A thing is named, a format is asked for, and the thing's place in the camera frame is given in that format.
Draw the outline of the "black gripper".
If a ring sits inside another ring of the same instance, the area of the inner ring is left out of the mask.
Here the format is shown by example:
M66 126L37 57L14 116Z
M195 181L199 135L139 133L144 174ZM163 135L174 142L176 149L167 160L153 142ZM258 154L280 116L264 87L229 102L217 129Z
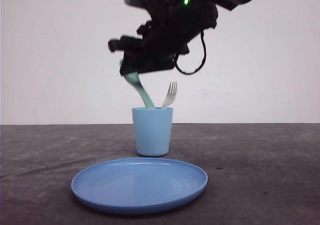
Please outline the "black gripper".
M211 1L180 2L167 8L159 21L151 21L144 28L142 39L122 36L108 41L111 52L122 51L120 75L171 70L175 67L174 54L203 30L215 28L218 10Z

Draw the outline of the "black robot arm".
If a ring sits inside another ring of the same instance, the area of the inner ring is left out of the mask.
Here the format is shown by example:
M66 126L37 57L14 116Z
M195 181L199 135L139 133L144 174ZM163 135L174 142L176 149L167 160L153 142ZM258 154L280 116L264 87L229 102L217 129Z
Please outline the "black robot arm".
M229 11L251 0L124 0L127 5L145 9L150 20L137 30L140 38L111 39L111 52L123 51L120 74L149 73L177 67L180 55L189 53L188 43L204 30L217 25L221 6Z

